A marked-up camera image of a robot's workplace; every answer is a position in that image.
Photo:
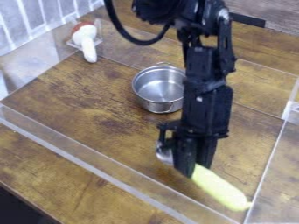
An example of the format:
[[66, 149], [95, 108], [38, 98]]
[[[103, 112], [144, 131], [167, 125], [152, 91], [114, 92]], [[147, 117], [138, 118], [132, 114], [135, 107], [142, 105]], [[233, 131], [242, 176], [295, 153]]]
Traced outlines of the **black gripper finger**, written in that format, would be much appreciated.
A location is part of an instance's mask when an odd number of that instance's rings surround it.
[[215, 136], [207, 136], [198, 142], [197, 163], [206, 168], [211, 168], [217, 146], [218, 138]]
[[174, 168], [190, 178], [194, 174], [197, 164], [197, 140], [193, 138], [174, 139], [173, 161]]

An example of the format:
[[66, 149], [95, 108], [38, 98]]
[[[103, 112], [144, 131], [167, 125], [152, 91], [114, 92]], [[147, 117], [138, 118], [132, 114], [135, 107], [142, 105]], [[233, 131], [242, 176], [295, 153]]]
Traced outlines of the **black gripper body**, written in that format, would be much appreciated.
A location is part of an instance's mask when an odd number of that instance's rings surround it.
[[230, 112], [234, 91], [222, 85], [209, 92], [195, 83], [186, 82], [183, 91], [182, 118], [158, 125], [161, 130], [158, 145], [166, 144], [166, 131], [174, 139], [194, 139], [199, 145], [213, 138], [223, 138], [230, 132]]

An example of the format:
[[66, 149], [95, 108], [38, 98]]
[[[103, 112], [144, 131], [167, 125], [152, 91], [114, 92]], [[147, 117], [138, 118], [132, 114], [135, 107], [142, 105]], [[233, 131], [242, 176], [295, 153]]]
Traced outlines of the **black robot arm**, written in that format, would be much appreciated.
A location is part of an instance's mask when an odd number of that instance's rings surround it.
[[122, 25], [112, 0], [104, 5], [119, 34], [136, 45], [150, 46], [177, 29], [186, 67], [182, 118], [158, 125], [156, 154], [191, 177], [197, 165], [211, 167], [218, 141], [230, 133], [234, 90], [227, 76], [237, 63], [230, 9], [225, 0], [132, 0], [139, 19], [163, 27], [155, 38], [142, 40]]

